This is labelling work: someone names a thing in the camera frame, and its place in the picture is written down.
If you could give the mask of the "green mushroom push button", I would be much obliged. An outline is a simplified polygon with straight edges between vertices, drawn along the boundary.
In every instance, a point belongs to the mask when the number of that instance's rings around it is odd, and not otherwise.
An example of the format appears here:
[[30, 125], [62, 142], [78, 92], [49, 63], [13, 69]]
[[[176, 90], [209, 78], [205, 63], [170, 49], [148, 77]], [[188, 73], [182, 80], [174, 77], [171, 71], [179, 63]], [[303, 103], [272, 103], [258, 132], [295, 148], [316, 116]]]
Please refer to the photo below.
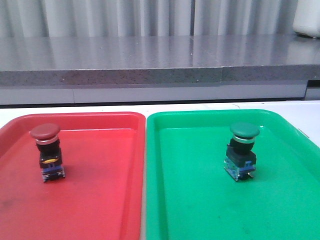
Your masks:
[[252, 123], [235, 122], [230, 125], [230, 131], [232, 138], [227, 144], [224, 169], [236, 182], [252, 178], [257, 162], [252, 149], [260, 129]]

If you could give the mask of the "red mushroom push button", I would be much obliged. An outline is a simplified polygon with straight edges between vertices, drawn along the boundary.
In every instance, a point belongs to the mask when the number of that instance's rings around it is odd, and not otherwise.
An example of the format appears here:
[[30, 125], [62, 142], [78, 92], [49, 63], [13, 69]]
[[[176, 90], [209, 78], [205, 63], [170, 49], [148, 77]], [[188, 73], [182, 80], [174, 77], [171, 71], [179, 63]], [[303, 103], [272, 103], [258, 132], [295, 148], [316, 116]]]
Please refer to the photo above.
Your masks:
[[40, 152], [39, 167], [44, 183], [66, 177], [60, 147], [60, 131], [61, 128], [56, 123], [40, 124], [30, 131], [30, 136], [35, 139]]

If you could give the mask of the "grey stone counter ledge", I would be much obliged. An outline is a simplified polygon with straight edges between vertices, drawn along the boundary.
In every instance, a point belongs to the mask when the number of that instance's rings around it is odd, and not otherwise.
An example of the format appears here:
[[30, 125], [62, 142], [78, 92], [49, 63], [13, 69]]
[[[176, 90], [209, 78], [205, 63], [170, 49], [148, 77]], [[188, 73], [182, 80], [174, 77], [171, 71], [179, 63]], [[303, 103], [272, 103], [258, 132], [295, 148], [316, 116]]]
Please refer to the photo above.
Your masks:
[[294, 34], [0, 41], [2, 88], [316, 81], [320, 42]]

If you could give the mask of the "red plastic tray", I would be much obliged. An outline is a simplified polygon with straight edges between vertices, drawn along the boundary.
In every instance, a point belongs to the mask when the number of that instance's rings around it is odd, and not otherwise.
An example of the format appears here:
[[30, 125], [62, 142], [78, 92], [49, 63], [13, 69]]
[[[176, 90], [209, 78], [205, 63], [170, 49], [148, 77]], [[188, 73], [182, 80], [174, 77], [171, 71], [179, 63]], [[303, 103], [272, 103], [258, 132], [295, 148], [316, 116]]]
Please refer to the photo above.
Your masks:
[[[65, 178], [43, 182], [30, 131], [55, 123]], [[0, 130], [3, 240], [137, 240], [145, 123], [136, 112], [32, 114]]]

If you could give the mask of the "green plastic tray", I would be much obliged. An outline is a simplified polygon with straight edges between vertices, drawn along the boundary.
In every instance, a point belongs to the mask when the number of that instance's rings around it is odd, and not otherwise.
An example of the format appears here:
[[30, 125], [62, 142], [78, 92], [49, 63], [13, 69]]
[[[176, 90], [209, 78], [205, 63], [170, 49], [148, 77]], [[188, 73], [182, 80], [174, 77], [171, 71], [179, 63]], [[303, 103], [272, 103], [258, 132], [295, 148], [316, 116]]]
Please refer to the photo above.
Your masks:
[[[259, 127], [253, 178], [225, 171], [230, 125]], [[317, 240], [320, 149], [259, 109], [160, 112], [147, 119], [148, 240]]]

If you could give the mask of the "white jug on counter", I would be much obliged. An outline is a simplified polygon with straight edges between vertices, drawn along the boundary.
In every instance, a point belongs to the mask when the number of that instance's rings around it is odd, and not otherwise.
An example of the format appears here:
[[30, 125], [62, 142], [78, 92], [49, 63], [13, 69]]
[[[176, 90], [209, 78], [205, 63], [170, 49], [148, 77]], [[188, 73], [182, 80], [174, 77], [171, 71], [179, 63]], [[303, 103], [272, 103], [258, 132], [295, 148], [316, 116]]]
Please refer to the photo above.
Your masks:
[[320, 0], [298, 0], [293, 31], [312, 38], [320, 37]]

